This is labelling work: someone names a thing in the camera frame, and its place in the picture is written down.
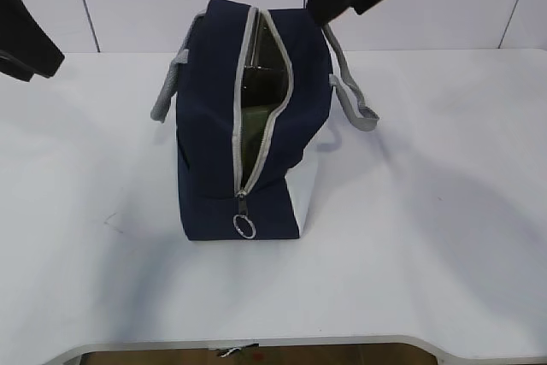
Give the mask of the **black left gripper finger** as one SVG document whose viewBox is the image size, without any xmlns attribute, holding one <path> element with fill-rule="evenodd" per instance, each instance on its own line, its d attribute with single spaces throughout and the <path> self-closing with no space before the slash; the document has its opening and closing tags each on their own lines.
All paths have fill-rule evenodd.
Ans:
<svg viewBox="0 0 547 365">
<path fill-rule="evenodd" d="M 29 82 L 34 75 L 34 72 L 31 69 L 21 65 L 19 62 L 14 60 L 12 56 L 3 51 L 1 52 L 0 63 L 1 73 L 6 74 L 11 78 Z"/>
<path fill-rule="evenodd" d="M 22 0 L 1 0 L 2 51 L 46 79 L 56 74 L 65 59 Z"/>
</svg>

